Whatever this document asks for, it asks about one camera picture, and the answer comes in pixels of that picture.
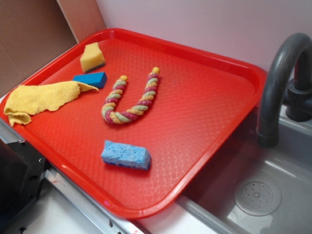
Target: sponge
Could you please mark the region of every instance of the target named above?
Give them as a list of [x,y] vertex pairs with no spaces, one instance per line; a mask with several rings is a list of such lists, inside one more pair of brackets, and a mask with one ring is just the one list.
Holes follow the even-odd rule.
[[107,76],[105,72],[97,72],[97,73],[89,73],[89,74],[84,74],[84,75],[77,75],[77,76],[74,76],[73,80],[81,82],[81,83],[89,84],[91,86],[95,86],[101,89],[104,87],[106,83]]
[[85,73],[89,73],[105,65],[105,58],[98,46],[98,42],[88,44],[80,57],[81,68]]
[[143,147],[105,141],[101,154],[104,162],[135,169],[148,170],[151,166],[151,155]]

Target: multicolored rope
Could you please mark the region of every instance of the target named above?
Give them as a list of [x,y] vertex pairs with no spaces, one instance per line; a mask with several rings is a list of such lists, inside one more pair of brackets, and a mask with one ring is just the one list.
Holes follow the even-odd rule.
[[121,76],[113,86],[113,91],[106,98],[102,107],[102,116],[108,123],[124,124],[136,120],[139,116],[143,115],[152,104],[152,100],[156,95],[158,75],[160,69],[154,67],[152,72],[147,77],[147,84],[142,98],[138,101],[137,105],[124,112],[114,112],[114,109],[121,98],[122,93],[125,91],[127,85],[126,76]]

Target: faucet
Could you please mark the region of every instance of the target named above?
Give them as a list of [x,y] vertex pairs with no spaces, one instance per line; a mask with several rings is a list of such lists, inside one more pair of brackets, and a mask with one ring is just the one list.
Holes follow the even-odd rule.
[[[289,81],[293,70],[294,78]],[[304,33],[293,34],[283,42],[269,69],[256,128],[262,147],[278,144],[282,104],[287,106],[289,119],[302,122],[312,118],[312,40]]]

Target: sink basin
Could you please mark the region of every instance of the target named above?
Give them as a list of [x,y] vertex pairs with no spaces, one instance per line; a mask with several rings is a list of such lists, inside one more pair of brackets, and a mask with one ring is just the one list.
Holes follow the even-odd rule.
[[183,195],[228,233],[312,233],[312,128],[281,117],[279,144],[264,149],[256,118],[255,109]]

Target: drain cover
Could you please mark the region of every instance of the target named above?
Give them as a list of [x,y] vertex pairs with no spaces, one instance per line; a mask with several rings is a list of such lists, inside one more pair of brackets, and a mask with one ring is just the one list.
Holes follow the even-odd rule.
[[281,192],[274,182],[265,177],[250,177],[236,185],[234,200],[245,213],[264,216],[278,208]]

